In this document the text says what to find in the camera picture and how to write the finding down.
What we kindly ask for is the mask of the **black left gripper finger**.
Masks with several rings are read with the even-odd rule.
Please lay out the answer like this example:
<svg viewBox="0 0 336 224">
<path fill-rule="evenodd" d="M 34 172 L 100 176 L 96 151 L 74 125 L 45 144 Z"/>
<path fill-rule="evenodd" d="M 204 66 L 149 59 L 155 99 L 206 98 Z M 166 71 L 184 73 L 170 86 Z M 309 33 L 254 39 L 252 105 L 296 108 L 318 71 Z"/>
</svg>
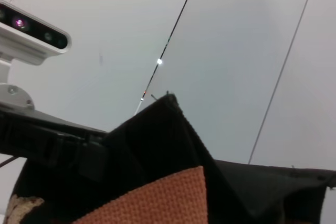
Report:
<svg viewBox="0 0 336 224">
<path fill-rule="evenodd" d="M 50 168 L 71 170 L 100 182 L 108 151 L 106 132 L 34 110 L 1 109 L 1 153 L 24 157 Z"/>
</svg>

